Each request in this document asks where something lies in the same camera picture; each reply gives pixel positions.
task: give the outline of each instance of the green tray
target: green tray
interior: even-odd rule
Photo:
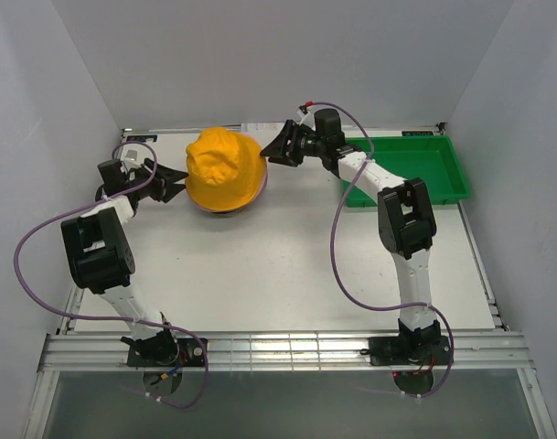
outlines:
[[[469,186],[455,155],[451,139],[445,135],[423,137],[374,137],[376,163],[406,179],[420,177],[426,183],[433,204],[455,204],[469,197]],[[348,142],[368,152],[364,138]],[[343,190],[349,184],[343,183]],[[362,190],[353,188],[347,199],[350,208],[376,206]]]

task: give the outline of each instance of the yellow helmet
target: yellow helmet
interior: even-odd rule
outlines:
[[[203,209],[216,212],[246,206],[265,181],[261,150],[245,134],[220,126],[204,130],[187,146],[188,195]]]

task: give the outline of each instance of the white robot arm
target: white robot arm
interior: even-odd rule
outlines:
[[[339,159],[339,178],[351,181],[366,159],[366,154],[362,152],[353,152]],[[371,199],[377,200],[378,195],[384,189],[402,187],[404,183],[403,178],[395,176],[375,162],[370,161],[359,176],[356,187],[365,192]],[[422,249],[413,253],[410,259],[406,259],[402,254],[396,252],[391,254],[396,265],[402,304],[412,302],[430,304],[432,302],[431,286],[428,278],[429,255],[430,249]],[[400,321],[411,331],[429,327],[434,324],[435,319],[434,312],[425,306],[413,306],[403,308],[400,311]]]
[[[261,155],[271,163],[294,167],[302,164],[304,157],[318,157],[336,177],[353,180],[366,162],[366,154],[346,141],[336,110],[319,110],[314,116],[315,130],[309,127],[307,116],[300,124],[286,121]],[[405,180],[369,161],[356,187],[378,203],[380,239],[396,265],[401,303],[431,304],[428,261],[436,223],[426,185],[420,178]],[[441,339],[439,322],[428,306],[401,310],[395,342],[396,350],[401,352],[399,357],[424,358],[433,347],[439,347]]]
[[[98,194],[108,199],[78,218],[60,224],[70,273],[79,288],[88,288],[106,300],[115,311],[133,321],[146,320],[166,324],[158,310],[142,302],[142,293],[132,285],[135,271],[134,257],[123,233],[122,225],[130,220],[142,198],[168,202],[185,186],[177,181],[187,173],[158,165],[152,182],[126,196],[109,198],[128,188],[140,186],[151,175],[148,168],[154,162],[145,160],[145,166],[124,166],[118,159],[98,165],[103,185]],[[142,360],[160,365],[175,362],[179,346],[169,329],[137,325],[126,322],[131,337],[122,337]]]

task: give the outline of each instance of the purple wire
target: purple wire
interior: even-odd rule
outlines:
[[[152,172],[150,173],[150,177],[144,183],[142,183],[141,185],[138,185],[136,187],[130,187],[126,190],[123,190],[122,192],[119,192],[115,195],[112,195],[111,198],[116,198],[116,197],[124,196],[124,195],[130,194],[132,192],[135,192],[136,190],[139,190],[143,187],[148,186],[152,182],[152,180],[154,179],[154,176],[155,176],[155,173],[156,173],[157,160],[156,160],[156,152],[155,152],[154,149],[152,149],[151,146],[149,146],[149,145],[147,145],[143,142],[136,142],[136,141],[123,142],[122,144],[119,144],[117,147],[115,147],[115,149],[113,149],[112,157],[115,158],[116,152],[120,148],[122,148],[123,146],[126,146],[126,145],[130,145],[130,144],[141,145],[141,146],[144,146],[145,148],[147,148],[152,153],[152,156],[154,158],[154,168],[151,170]],[[40,297],[38,297],[36,295],[36,293],[34,293],[34,291],[32,291],[32,289],[30,288],[30,286],[26,282],[26,279],[24,278],[24,275],[22,274],[22,269],[20,268],[20,261],[19,261],[20,252],[22,251],[22,248],[24,247],[24,244],[26,244],[26,242],[30,239],[30,237],[32,237],[32,235],[34,235],[37,231],[39,231],[40,229],[48,226],[49,224],[52,224],[53,222],[56,222],[58,220],[62,220],[63,218],[70,217],[70,216],[75,215],[77,213],[80,213],[82,211],[93,209],[93,208],[103,204],[107,200],[108,199],[100,199],[99,201],[88,204],[87,206],[83,206],[82,208],[77,208],[77,209],[74,209],[74,210],[70,210],[69,212],[66,212],[66,213],[61,213],[60,215],[57,215],[56,217],[53,217],[51,219],[47,219],[44,222],[41,222],[36,227],[34,227],[31,231],[29,231],[26,235],[24,235],[24,237],[20,240],[20,242],[16,246],[16,249],[14,250],[14,271],[16,272],[16,277],[17,277],[18,281],[20,282],[20,285],[22,285],[22,288],[24,288],[24,291],[26,291],[26,293],[28,294],[28,296],[32,300],[34,300],[39,306],[43,307],[44,309],[51,312],[52,314],[56,314],[57,316],[67,317],[67,318],[71,318],[71,319],[78,319],[78,320],[114,321],[114,322],[129,322],[129,323],[134,322],[134,319],[131,318],[131,317],[86,316],[86,315],[81,315],[81,314],[68,313],[66,311],[62,311],[58,308],[55,308],[54,306],[49,305],[46,302],[44,302]],[[205,374],[203,376],[203,383],[201,384],[201,387],[200,387],[197,395],[195,396],[195,398],[193,398],[187,404],[176,404],[175,402],[168,402],[169,405],[173,405],[174,407],[177,407],[178,409],[187,409],[187,408],[192,407],[193,405],[195,405],[198,402],[198,400],[201,398],[201,396],[203,395],[203,392],[205,391],[205,386],[207,384],[207,378],[208,378],[208,375],[209,375],[209,359],[207,357],[207,349],[205,348],[205,344],[201,341],[201,339],[197,336],[197,334],[195,334],[194,332],[191,332],[187,329],[184,329],[182,327],[175,327],[173,325],[166,325],[166,324],[162,324],[162,323],[150,322],[148,320],[135,320],[135,323],[140,324],[140,325],[146,325],[147,327],[162,327],[163,329],[170,329],[172,331],[182,332],[183,334],[186,334],[186,335],[194,338],[195,341],[197,341],[198,346],[201,349],[203,349],[203,359],[204,359],[204,362],[205,362]]]
[[[343,282],[341,281],[341,276],[339,275],[339,270],[337,268],[337,261],[335,259],[335,235],[336,235],[336,232],[337,232],[337,224],[339,223],[339,217],[341,216],[341,211],[343,210],[343,206],[345,205],[345,200],[348,199],[348,196],[349,196],[349,193],[351,192],[351,189],[353,189],[355,187],[356,183],[359,180],[359,177],[361,177],[361,173],[364,171],[364,169],[368,165],[368,161],[373,157],[374,152],[375,152],[375,148],[374,148],[373,142],[371,142],[370,136],[368,135],[366,130],[363,128],[363,125],[361,125],[361,123],[355,117],[353,117],[353,115],[351,115],[347,110],[345,110],[344,108],[341,108],[340,106],[335,105],[334,103],[331,103],[331,102],[313,102],[313,105],[325,105],[325,106],[328,106],[328,107],[333,107],[333,108],[339,110],[340,112],[344,113],[359,128],[359,130],[361,131],[363,136],[366,138],[366,140],[370,144],[370,152],[367,154],[366,160],[364,160],[364,162],[359,167],[358,173],[349,182],[349,186],[348,186],[347,190],[344,192],[343,197],[341,198],[341,200],[339,201],[339,204],[337,205],[337,211],[335,212],[335,218],[333,218],[333,225],[331,227],[331,238],[330,238],[330,241],[329,241],[329,255],[331,257],[331,267],[333,268],[333,274],[335,275],[335,280],[337,281],[337,285],[339,285],[339,288],[341,289],[341,291],[343,292],[343,294],[345,295],[345,297],[347,299],[349,299],[355,305],[357,305],[361,308],[364,308],[364,309],[368,309],[370,311],[397,311],[397,310],[403,309],[403,308],[411,308],[411,307],[414,307],[414,306],[424,306],[424,307],[427,307],[430,310],[434,311],[441,318],[441,320],[443,320],[443,324],[446,327],[446,332],[449,336],[449,342],[450,342],[450,345],[451,345],[450,346],[450,358],[449,358],[449,364],[447,365],[445,373],[443,374],[443,377],[441,378],[439,383],[436,386],[434,386],[432,389],[430,389],[428,392],[423,393],[423,394],[420,395],[421,398],[425,398],[427,396],[432,396],[443,386],[443,384],[445,384],[447,378],[449,378],[449,373],[451,372],[451,368],[453,367],[454,356],[455,356],[455,339],[453,337],[453,331],[451,330],[451,327],[449,326],[449,322],[447,322],[443,313],[441,313],[441,311],[439,311],[439,309],[436,308],[433,305],[426,304],[425,302],[409,302],[407,304],[400,304],[400,305],[394,305],[394,306],[370,306],[370,305],[365,305],[365,304],[361,303],[358,299],[353,297],[351,295],[351,293],[348,291],[348,289],[345,287]],[[419,397],[418,394],[413,394],[413,393],[406,393],[406,394],[409,395],[409,396],[412,396],[413,398],[418,398]]]

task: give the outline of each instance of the purple cable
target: purple cable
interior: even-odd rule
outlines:
[[[120,148],[122,148],[123,146],[129,145],[129,144],[137,144],[137,145],[141,145],[141,146],[144,146],[145,148],[147,148],[152,153],[152,156],[154,158],[154,168],[151,170],[152,172],[150,173],[150,177],[144,183],[142,183],[141,185],[138,185],[136,187],[130,187],[126,190],[123,190],[122,192],[119,192],[115,195],[112,195],[111,198],[116,198],[116,197],[120,197],[120,196],[123,196],[123,195],[130,194],[132,192],[135,192],[136,190],[139,190],[143,187],[148,186],[152,182],[152,180],[154,179],[154,176],[155,176],[155,173],[156,173],[156,165],[157,165],[156,152],[149,145],[147,145],[143,142],[136,142],[136,141],[123,142],[122,144],[119,144],[115,149],[113,149],[112,157],[115,158],[116,152]],[[37,231],[39,231],[40,229],[48,226],[49,224],[52,224],[53,222],[56,222],[58,220],[62,220],[63,218],[70,217],[70,216],[75,215],[76,213],[80,213],[82,211],[93,209],[93,208],[103,204],[106,201],[107,201],[107,199],[100,199],[99,201],[91,203],[87,206],[83,206],[82,208],[77,208],[77,209],[71,210],[71,211],[66,212],[66,213],[61,213],[60,215],[57,215],[56,217],[53,217],[51,219],[47,219],[46,221],[38,224],[35,228],[33,228],[31,231],[29,231],[26,235],[24,235],[24,237],[20,240],[20,242],[16,246],[16,249],[14,250],[14,271],[16,272],[16,277],[17,277],[18,281],[20,282],[20,285],[22,285],[22,288],[24,288],[24,291],[26,291],[26,293],[28,294],[28,296],[32,300],[34,300],[39,306],[43,307],[44,309],[51,312],[52,314],[56,314],[57,316],[62,316],[62,317],[67,317],[67,318],[72,318],[72,319],[79,319],[79,320],[117,321],[117,322],[129,322],[129,323],[134,322],[134,319],[131,318],[131,317],[86,316],[86,315],[81,315],[81,314],[68,313],[66,311],[62,311],[58,308],[55,308],[54,306],[49,305],[46,302],[44,302],[40,297],[38,297],[36,295],[36,293],[34,293],[34,291],[32,291],[32,289],[30,288],[30,286],[26,282],[26,279],[24,278],[24,275],[22,274],[22,270],[20,269],[20,261],[19,261],[20,252],[22,251],[22,248],[24,247],[24,244],[26,244],[26,242],[30,239],[30,237],[32,235],[34,235]],[[203,395],[203,392],[205,390],[205,386],[207,384],[207,378],[208,378],[208,375],[209,375],[209,359],[207,357],[207,349],[205,348],[205,345],[203,344],[201,339],[197,336],[197,334],[195,334],[195,333],[193,333],[193,332],[191,332],[187,329],[184,329],[182,327],[175,327],[173,325],[165,325],[165,324],[162,324],[162,323],[150,322],[148,320],[135,320],[135,323],[139,323],[141,325],[146,325],[147,327],[162,327],[163,329],[170,329],[171,331],[182,332],[183,334],[186,334],[186,335],[194,338],[195,341],[197,341],[198,346],[201,349],[203,349],[203,359],[204,359],[204,362],[205,362],[205,374],[203,376],[203,383],[201,384],[201,388],[199,389],[195,398],[193,398],[187,404],[182,404],[182,405],[181,404],[176,404],[175,402],[167,402],[169,405],[177,407],[178,409],[187,409],[187,408],[192,407],[193,405],[195,405],[198,402],[198,400],[201,398],[201,396]]]
[[[395,305],[395,306],[370,306],[370,305],[365,305],[365,304],[361,303],[358,299],[353,297],[351,295],[351,293],[347,290],[347,288],[345,287],[343,282],[341,281],[341,276],[339,275],[339,270],[337,268],[337,261],[335,260],[335,234],[337,232],[337,224],[339,223],[339,217],[341,215],[341,210],[343,209],[343,206],[345,205],[345,200],[348,198],[349,193],[351,192],[351,189],[353,189],[355,187],[356,183],[359,180],[359,177],[361,177],[361,173],[364,171],[364,169],[368,165],[368,160],[370,160],[373,157],[373,154],[375,152],[375,148],[374,148],[373,143],[371,142],[370,136],[368,135],[366,130],[363,128],[361,123],[355,117],[353,117],[353,115],[351,115],[347,110],[345,110],[344,108],[341,108],[338,105],[335,105],[334,103],[331,103],[331,102],[312,102],[312,105],[325,105],[325,106],[328,106],[328,107],[333,107],[333,108],[339,110],[340,112],[344,113],[359,128],[359,130],[361,131],[363,136],[366,138],[366,140],[370,144],[370,152],[368,153],[366,160],[364,160],[364,162],[359,167],[358,173],[349,182],[349,186],[348,186],[347,190],[345,191],[345,193],[343,194],[343,197],[341,198],[341,200],[339,201],[339,204],[337,206],[337,211],[335,212],[335,218],[333,218],[333,226],[331,227],[331,238],[330,238],[330,241],[329,241],[329,254],[330,254],[330,257],[331,257],[331,266],[333,268],[333,274],[335,275],[335,280],[337,281],[337,285],[339,285],[339,288],[341,289],[341,291],[343,292],[343,294],[345,295],[345,297],[347,299],[349,299],[355,305],[357,305],[361,308],[364,308],[364,309],[368,309],[370,311],[397,311],[399,309],[411,308],[413,306],[425,306],[425,307],[429,308],[430,310],[434,311],[441,318],[441,320],[443,320],[443,324],[446,327],[446,332],[449,336],[449,342],[450,342],[450,345],[451,345],[450,346],[450,358],[449,358],[449,364],[447,365],[445,373],[443,374],[443,377],[441,378],[439,383],[436,386],[434,386],[432,389],[430,389],[428,392],[423,393],[422,395],[420,395],[420,398],[425,398],[427,396],[431,396],[431,395],[435,394],[443,386],[443,384],[445,384],[447,378],[449,378],[449,373],[451,372],[451,368],[453,367],[454,356],[455,356],[455,339],[453,337],[453,331],[451,330],[451,327],[449,326],[449,322],[447,322],[443,313],[441,313],[441,311],[439,311],[439,309],[436,308],[433,305],[426,304],[425,302],[410,302],[410,303],[407,303],[407,304],[400,304],[400,305]],[[413,398],[419,398],[418,394],[407,393],[407,395],[412,396]]]

